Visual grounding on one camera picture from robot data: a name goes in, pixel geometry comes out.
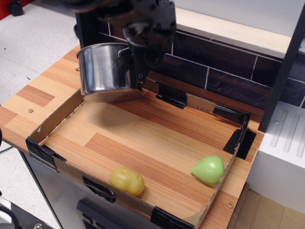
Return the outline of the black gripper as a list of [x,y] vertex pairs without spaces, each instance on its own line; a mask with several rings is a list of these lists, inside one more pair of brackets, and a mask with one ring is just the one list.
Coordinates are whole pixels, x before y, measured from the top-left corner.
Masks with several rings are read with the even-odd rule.
[[169,0],[105,0],[98,18],[123,29],[139,83],[163,62],[176,31],[175,5]]

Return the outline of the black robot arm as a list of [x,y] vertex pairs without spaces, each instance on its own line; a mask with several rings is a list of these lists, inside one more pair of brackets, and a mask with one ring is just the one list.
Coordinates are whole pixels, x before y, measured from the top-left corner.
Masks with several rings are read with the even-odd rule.
[[172,47],[176,13],[170,0],[64,0],[63,5],[76,13],[95,11],[99,20],[123,30],[138,82],[145,82]]

